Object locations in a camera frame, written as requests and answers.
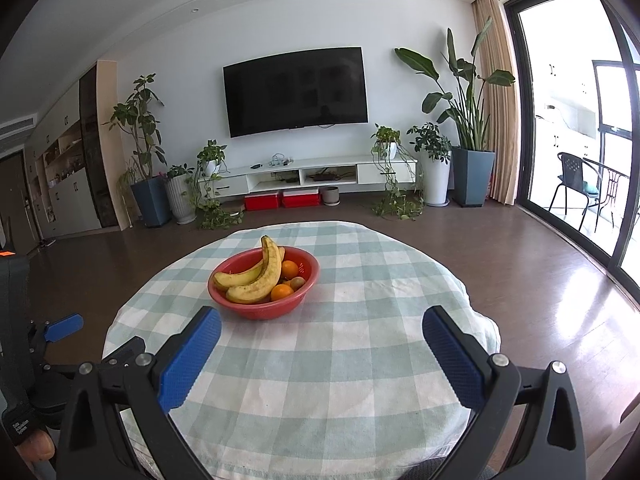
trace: bunch of bananas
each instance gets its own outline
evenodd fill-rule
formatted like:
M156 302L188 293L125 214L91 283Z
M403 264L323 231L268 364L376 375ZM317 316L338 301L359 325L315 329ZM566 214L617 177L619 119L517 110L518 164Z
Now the bunch of bananas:
M226 291L226 298L234 303L258 303L278 284L284 259L284 248L278 247L268 236L263 236L262 260L251 269L238 274L216 272L213 282L219 290Z

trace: orange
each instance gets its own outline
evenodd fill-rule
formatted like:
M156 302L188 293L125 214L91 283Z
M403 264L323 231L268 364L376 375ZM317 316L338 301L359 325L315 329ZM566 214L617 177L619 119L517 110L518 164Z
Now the orange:
M288 280L292 280L298 275L298 264L291 260L284 260L282 263L282 275Z
M293 289L289 285L281 283L271 289L271 301L278 301L293 294Z

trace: sliding glass door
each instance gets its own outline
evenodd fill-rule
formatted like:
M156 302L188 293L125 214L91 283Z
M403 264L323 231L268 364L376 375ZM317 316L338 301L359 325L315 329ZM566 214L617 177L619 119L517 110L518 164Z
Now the sliding glass door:
M601 0L505 4L518 62L518 202L640 299L640 60Z

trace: blue gripper pad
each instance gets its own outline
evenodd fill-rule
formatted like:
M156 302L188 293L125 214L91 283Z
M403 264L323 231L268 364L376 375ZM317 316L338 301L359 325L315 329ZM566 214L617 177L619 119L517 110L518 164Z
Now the blue gripper pad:
M55 343L73 332L77 332L83 325L82 316L80 314L72 314L47 326L44 331L44 339L50 343Z
M483 376L435 307L429 308L422 317L422 334L460 404L479 412L484 406Z
M165 413L183 404L222 331L220 314L203 306L180 334L172 335L156 354L158 402Z

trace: brown door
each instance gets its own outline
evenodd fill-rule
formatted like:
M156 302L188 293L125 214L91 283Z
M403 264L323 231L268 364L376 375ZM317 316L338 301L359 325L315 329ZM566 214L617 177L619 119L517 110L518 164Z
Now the brown door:
M0 160L0 221L7 235L7 219L11 219L11 231L18 254L29 253L40 241L28 197L22 152Z

